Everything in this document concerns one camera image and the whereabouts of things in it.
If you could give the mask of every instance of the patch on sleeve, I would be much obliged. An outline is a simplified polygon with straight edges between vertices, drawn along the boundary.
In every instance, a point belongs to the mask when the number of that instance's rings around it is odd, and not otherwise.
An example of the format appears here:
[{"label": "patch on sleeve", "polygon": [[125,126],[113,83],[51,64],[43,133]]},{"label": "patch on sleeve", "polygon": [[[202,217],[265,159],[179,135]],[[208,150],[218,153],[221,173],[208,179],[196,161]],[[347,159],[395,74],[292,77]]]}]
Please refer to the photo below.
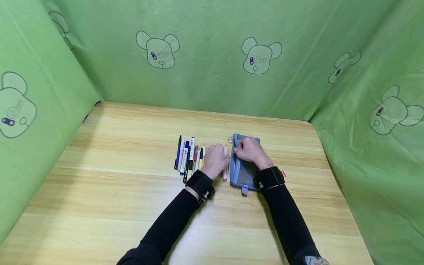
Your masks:
[{"label": "patch on sleeve", "polygon": [[305,265],[330,265],[326,259],[313,256],[305,256]]}]

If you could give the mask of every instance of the black sleeve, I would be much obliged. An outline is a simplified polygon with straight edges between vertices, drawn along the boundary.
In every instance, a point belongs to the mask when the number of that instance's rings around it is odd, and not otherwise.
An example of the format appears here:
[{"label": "black sleeve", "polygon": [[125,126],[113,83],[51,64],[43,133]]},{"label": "black sleeve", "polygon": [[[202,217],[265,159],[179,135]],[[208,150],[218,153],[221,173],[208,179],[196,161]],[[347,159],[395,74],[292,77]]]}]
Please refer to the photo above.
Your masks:
[{"label": "black sleeve", "polygon": [[196,198],[182,190],[156,219],[139,246],[130,249],[118,265],[160,265],[197,207]]},{"label": "black sleeve", "polygon": [[[262,170],[261,178],[273,178],[269,171]],[[263,191],[272,221],[291,265],[305,264],[305,256],[320,257],[305,221],[286,185]]]}]

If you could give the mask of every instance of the pink pen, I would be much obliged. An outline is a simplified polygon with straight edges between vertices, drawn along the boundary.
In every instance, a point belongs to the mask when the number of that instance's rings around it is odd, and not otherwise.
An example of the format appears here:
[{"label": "pink pen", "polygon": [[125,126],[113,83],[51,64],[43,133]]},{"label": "pink pen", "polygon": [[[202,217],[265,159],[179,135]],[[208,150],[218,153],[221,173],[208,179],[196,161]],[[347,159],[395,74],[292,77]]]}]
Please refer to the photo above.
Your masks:
[{"label": "pink pen", "polygon": [[[224,146],[224,156],[227,155],[227,145]],[[228,171],[227,171],[227,167],[224,168],[224,174],[223,174],[223,180],[227,180],[228,178]]]}]

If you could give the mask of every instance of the pencil case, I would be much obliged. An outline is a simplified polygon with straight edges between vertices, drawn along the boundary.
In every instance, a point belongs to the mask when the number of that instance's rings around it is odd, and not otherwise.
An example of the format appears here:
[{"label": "pencil case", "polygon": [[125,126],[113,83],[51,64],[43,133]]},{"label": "pencil case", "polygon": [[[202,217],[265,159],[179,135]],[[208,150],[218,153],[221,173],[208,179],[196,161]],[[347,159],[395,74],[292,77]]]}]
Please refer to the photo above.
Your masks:
[{"label": "pencil case", "polygon": [[[246,136],[241,134],[233,135],[233,148],[238,146],[238,141]],[[260,191],[259,186],[255,183],[255,177],[259,172],[257,166],[242,159],[239,159],[234,151],[231,152],[231,163],[230,163],[230,184],[241,187],[241,193],[247,196],[248,190]]]}]

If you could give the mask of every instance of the wrist strap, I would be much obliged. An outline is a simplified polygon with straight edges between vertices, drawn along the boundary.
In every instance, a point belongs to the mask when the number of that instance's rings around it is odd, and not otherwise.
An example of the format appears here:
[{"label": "wrist strap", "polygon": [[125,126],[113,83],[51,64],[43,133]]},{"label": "wrist strap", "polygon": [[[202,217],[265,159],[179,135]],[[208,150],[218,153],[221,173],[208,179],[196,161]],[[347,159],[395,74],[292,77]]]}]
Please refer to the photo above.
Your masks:
[{"label": "wrist strap", "polygon": [[265,191],[274,186],[284,185],[285,183],[283,174],[281,174],[278,167],[270,167],[259,171],[255,181],[258,183],[259,187]]},{"label": "wrist strap", "polygon": [[191,178],[187,181],[186,187],[187,186],[199,194],[199,205],[215,194],[215,189],[212,186],[212,180],[200,170],[197,170],[193,176],[191,176]]}]

